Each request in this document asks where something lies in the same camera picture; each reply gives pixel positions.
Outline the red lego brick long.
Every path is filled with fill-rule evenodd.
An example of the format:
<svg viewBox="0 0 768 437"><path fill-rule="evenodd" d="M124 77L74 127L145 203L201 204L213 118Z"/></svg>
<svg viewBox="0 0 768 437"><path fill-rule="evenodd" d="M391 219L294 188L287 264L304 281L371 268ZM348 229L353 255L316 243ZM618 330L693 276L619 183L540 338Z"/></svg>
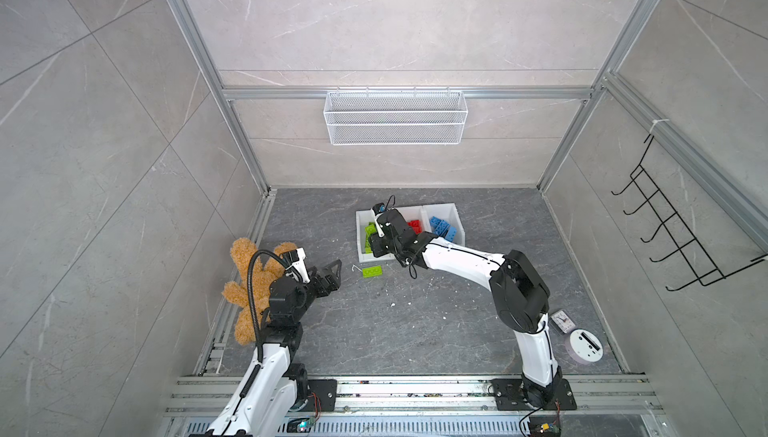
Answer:
<svg viewBox="0 0 768 437"><path fill-rule="evenodd" d="M413 231L416 234L419 234L419 233L421 233L423 231L423 228L422 228L422 225L421 225L421 221L418 220L418 219L409 221L408 225L413 229Z"/></svg>

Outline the blue lego brick studs up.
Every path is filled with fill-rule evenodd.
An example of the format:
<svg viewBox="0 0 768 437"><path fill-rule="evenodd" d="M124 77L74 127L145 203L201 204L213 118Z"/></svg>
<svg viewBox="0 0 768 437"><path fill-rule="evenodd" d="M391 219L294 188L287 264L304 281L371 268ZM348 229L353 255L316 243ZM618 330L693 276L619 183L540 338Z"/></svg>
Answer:
<svg viewBox="0 0 768 437"><path fill-rule="evenodd" d="M448 221L435 216L429 218L429 223L432 232L438 236L443 236L448 227L451 226Z"/></svg>

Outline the green lego brick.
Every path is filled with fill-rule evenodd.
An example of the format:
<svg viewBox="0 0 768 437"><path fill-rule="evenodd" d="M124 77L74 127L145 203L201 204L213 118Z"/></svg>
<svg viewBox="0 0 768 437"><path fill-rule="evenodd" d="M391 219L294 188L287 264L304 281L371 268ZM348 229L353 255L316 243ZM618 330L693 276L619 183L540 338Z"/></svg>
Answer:
<svg viewBox="0 0 768 437"><path fill-rule="evenodd" d="M377 228L376 225L371 222L368 223L365 227L365 239L364 239L364 253L365 254L372 254L372 244L371 244L371 236L377 235Z"/></svg>
<svg viewBox="0 0 768 437"><path fill-rule="evenodd" d="M361 274L363 278L377 277L383 274L383 269L381 266L366 267L362 269Z"/></svg>

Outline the blue lego brick underside up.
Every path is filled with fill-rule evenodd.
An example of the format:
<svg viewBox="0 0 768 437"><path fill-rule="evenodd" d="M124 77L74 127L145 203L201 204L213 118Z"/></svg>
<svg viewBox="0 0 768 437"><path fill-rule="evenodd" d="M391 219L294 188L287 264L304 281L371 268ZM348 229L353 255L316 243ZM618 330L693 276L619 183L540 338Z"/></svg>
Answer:
<svg viewBox="0 0 768 437"><path fill-rule="evenodd" d="M454 242L457 234L458 234L458 230L453 226L449 226L446 232L444 233L443 238L449 242Z"/></svg>

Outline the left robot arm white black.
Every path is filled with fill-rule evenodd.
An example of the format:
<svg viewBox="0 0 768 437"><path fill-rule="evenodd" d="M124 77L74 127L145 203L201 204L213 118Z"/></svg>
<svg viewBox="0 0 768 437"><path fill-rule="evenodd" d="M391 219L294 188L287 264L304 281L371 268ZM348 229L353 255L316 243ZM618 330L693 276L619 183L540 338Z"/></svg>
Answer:
<svg viewBox="0 0 768 437"><path fill-rule="evenodd" d="M269 306L257 314L253 272L258 257L278 262L282 275L270 284ZM293 361L303 334L301 317L318 297L339 289L342 261L321 268L304 265L301 248L280 256L258 250L246 274L249 312L255 332L255 350L246 375L206 436L274 436L284 417L297 403L318 403L310 391L307 371Z"/></svg>

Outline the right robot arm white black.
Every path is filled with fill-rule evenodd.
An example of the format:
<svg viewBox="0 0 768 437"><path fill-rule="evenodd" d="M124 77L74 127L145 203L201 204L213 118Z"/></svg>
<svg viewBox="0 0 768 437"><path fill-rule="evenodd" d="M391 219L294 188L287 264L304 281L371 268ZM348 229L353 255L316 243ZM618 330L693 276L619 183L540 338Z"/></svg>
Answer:
<svg viewBox="0 0 768 437"><path fill-rule="evenodd" d="M368 241L374 256L393 255L413 278L418 267L445 271L491 293L499 320L515 334L526 402L534 408L549 405L562 379L550 338L550 290L526 255L517 250L483 252L439 234L417 233L398 209L383 203L374 205L372 211L376 232Z"/></svg>

